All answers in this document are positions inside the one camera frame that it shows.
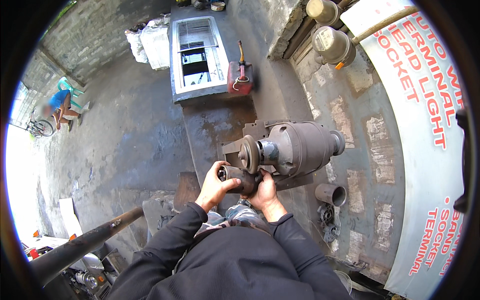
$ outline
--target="black long sleeve shirt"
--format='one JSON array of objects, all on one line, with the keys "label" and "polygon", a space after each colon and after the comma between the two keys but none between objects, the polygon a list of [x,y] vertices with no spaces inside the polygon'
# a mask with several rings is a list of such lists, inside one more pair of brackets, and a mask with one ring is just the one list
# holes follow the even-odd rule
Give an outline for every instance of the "black long sleeve shirt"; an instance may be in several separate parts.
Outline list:
[{"label": "black long sleeve shirt", "polygon": [[195,203],[187,206],[133,254],[109,299],[351,299],[292,214],[269,223],[272,237],[228,227],[198,242],[193,236],[207,214]]}]

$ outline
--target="red fuel can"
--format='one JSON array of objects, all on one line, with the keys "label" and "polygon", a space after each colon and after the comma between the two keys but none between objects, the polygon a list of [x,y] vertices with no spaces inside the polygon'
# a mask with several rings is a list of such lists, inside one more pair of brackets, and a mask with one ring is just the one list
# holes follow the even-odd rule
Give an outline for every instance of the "red fuel can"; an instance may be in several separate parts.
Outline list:
[{"label": "red fuel can", "polygon": [[253,88],[253,66],[245,62],[241,41],[238,44],[240,60],[231,61],[228,65],[227,91],[230,94],[248,95]]}]

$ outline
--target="white sign board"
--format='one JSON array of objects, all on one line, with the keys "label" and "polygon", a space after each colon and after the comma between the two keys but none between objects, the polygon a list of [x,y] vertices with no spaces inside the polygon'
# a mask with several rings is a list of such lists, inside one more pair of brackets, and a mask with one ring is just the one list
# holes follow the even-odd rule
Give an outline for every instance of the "white sign board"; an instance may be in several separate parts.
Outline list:
[{"label": "white sign board", "polygon": [[[408,0],[361,0],[341,15],[355,35],[413,5]],[[427,299],[455,253],[463,215],[463,108],[458,72],[425,15],[415,13],[361,43],[376,68],[398,124],[405,165],[405,214],[385,289]]]}]

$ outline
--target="person's left hand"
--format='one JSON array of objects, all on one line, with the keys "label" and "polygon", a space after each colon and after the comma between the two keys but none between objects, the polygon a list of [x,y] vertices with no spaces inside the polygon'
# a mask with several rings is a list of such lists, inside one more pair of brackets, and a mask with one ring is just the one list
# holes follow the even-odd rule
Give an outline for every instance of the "person's left hand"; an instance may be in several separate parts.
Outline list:
[{"label": "person's left hand", "polygon": [[218,171],[222,165],[230,166],[230,164],[224,160],[216,161],[208,171],[202,186],[202,191],[197,201],[195,201],[195,203],[201,206],[207,213],[212,207],[222,201],[228,190],[238,187],[241,183],[238,178],[232,178],[224,182],[220,181],[220,179],[218,179]]}]

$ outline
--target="shorts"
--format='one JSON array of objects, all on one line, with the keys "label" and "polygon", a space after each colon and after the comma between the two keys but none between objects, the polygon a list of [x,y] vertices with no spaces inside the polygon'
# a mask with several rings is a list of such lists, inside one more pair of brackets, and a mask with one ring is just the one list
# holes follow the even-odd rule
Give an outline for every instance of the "shorts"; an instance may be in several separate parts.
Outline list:
[{"label": "shorts", "polygon": [[225,216],[221,216],[214,211],[209,211],[207,216],[207,222],[202,224],[195,236],[207,230],[233,226],[250,227],[271,235],[268,225],[262,220],[262,218],[253,209],[243,204],[232,206],[227,210]]}]

